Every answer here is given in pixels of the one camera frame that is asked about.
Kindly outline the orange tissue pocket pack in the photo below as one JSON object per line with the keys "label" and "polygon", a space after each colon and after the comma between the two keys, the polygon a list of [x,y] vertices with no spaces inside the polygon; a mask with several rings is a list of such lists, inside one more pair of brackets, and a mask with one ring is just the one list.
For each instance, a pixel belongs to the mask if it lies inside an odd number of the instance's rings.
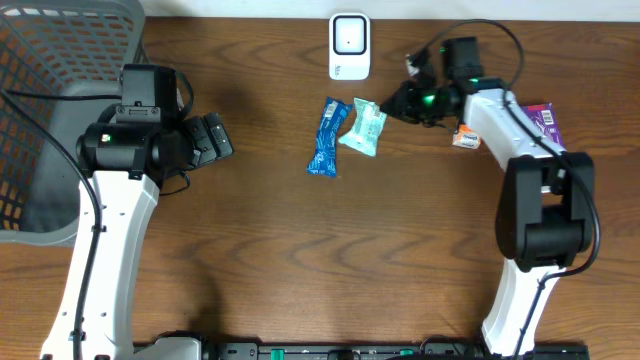
{"label": "orange tissue pocket pack", "polygon": [[452,145],[475,150],[481,145],[481,137],[472,131],[467,125],[460,124],[454,132]]}

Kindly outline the teal packet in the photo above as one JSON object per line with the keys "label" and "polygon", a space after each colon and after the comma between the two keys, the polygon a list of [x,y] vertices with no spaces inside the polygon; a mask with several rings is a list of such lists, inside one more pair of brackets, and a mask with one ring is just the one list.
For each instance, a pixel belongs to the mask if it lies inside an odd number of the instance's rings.
{"label": "teal packet", "polygon": [[384,129],[387,114],[371,101],[355,98],[356,119],[351,129],[338,139],[346,145],[367,156],[375,157],[379,137]]}

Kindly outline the purple red tissue pack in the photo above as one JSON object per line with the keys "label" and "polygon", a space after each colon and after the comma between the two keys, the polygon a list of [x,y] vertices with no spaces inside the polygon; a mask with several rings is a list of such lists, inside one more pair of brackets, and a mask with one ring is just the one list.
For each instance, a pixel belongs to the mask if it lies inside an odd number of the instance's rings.
{"label": "purple red tissue pack", "polygon": [[551,103],[522,106],[530,121],[553,143],[565,148],[557,118]]}

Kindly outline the blue snack bar wrapper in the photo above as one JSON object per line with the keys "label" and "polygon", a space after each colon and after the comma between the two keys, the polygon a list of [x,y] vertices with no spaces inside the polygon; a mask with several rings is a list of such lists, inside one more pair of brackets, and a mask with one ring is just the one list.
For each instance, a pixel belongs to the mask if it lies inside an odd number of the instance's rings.
{"label": "blue snack bar wrapper", "polygon": [[353,106],[341,100],[328,97],[316,132],[315,153],[307,166],[311,175],[337,176],[336,137]]}

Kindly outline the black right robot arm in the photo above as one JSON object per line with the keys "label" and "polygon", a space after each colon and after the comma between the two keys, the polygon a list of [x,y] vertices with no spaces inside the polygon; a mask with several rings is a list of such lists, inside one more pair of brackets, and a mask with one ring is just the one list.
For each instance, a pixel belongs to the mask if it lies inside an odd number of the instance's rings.
{"label": "black right robot arm", "polygon": [[546,137],[497,78],[441,87],[406,81],[381,110],[426,126],[455,116],[503,170],[495,237],[504,265],[481,330],[490,354],[524,357],[534,349],[536,327],[556,283],[586,270],[573,265],[579,253],[599,249],[592,159]]}

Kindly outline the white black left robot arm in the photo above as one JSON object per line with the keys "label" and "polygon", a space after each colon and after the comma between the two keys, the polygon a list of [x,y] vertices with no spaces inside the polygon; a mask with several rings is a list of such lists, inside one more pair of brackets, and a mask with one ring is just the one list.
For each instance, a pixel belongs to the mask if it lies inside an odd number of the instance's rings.
{"label": "white black left robot arm", "polygon": [[216,113],[164,124],[125,114],[91,124],[78,157],[88,179],[63,299],[43,359],[199,359],[189,335],[137,349],[132,308],[142,244],[163,180],[210,165],[233,147]]}

